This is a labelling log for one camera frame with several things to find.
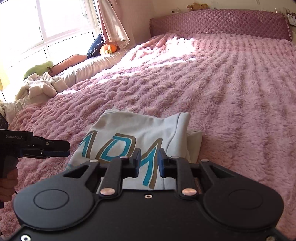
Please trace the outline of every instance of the white fleece garment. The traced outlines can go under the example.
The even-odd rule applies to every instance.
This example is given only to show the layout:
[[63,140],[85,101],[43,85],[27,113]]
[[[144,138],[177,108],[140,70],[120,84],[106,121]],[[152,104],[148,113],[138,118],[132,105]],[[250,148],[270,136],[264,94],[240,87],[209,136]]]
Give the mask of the white fleece garment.
[[187,134],[189,113],[178,113],[167,118],[156,118],[132,112],[106,110],[90,128],[66,169],[88,160],[106,163],[117,156],[131,156],[141,149],[139,176],[123,180],[124,189],[175,189],[173,178],[160,177],[157,149],[164,148],[167,156],[186,158],[196,163],[202,132]]

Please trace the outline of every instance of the pink pillow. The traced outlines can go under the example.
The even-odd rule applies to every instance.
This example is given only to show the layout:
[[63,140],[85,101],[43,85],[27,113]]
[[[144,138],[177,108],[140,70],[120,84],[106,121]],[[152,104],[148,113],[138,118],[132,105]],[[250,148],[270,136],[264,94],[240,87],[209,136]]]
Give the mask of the pink pillow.
[[74,54],[69,58],[65,59],[64,61],[53,66],[52,69],[49,71],[49,75],[55,76],[63,72],[65,69],[69,67],[73,67],[74,65],[79,64],[85,61],[86,59],[87,59],[87,55]]

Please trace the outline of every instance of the yellow curtain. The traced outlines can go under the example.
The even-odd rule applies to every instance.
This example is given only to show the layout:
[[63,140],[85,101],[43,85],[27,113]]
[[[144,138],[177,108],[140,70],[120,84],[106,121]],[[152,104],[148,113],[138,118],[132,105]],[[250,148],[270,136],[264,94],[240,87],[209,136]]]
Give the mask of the yellow curtain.
[[0,62],[0,90],[4,90],[9,85],[9,79],[3,64]]

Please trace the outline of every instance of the teddy bear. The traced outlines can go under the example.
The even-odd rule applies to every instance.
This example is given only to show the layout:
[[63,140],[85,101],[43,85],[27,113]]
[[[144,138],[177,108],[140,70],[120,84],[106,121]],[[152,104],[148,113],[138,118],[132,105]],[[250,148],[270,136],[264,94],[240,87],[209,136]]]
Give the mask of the teddy bear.
[[201,9],[209,9],[209,6],[205,4],[198,4],[196,2],[193,3],[193,5],[188,5],[187,8],[189,11],[195,11],[195,10],[201,10]]

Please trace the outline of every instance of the hand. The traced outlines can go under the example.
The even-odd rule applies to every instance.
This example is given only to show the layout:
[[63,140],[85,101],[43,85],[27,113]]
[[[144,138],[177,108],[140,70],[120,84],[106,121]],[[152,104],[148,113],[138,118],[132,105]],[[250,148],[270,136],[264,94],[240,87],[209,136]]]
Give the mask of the hand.
[[7,174],[7,178],[0,179],[0,200],[8,202],[12,200],[12,195],[15,193],[15,186],[17,185],[17,168],[11,170]]

